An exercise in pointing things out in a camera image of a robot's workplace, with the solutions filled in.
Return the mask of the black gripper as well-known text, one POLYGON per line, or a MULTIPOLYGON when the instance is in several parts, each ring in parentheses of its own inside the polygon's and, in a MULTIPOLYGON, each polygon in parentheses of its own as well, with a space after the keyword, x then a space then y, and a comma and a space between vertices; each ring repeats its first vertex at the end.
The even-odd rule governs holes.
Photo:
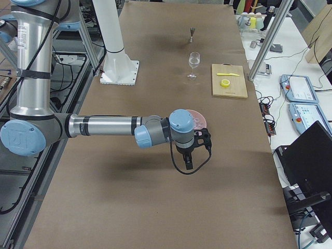
POLYGON ((186 169, 192 170, 193 163, 192 163, 191 153, 194 150, 193 141, 190 141, 188 143, 180 143, 180 142, 176 141, 175 145, 176 145, 177 151, 183 155, 186 169))

